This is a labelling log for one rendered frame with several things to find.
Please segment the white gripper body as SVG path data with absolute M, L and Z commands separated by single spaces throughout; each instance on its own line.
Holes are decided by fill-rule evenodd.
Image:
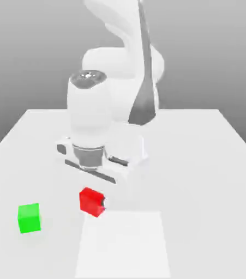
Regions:
M 117 193 L 127 188 L 129 170 L 125 166 L 104 160 L 97 169 L 87 170 L 72 159 L 65 159 L 64 162 L 75 170 L 82 187 L 102 193 Z

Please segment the small red cube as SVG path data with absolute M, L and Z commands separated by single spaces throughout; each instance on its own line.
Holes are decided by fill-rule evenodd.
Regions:
M 93 189 L 85 187 L 79 193 L 80 209 L 94 217 L 99 217 L 105 211 L 105 196 Z

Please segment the small green cube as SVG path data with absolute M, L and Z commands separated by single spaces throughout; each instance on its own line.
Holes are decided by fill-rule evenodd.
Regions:
M 21 234 L 41 231 L 39 204 L 19 205 L 17 221 Z

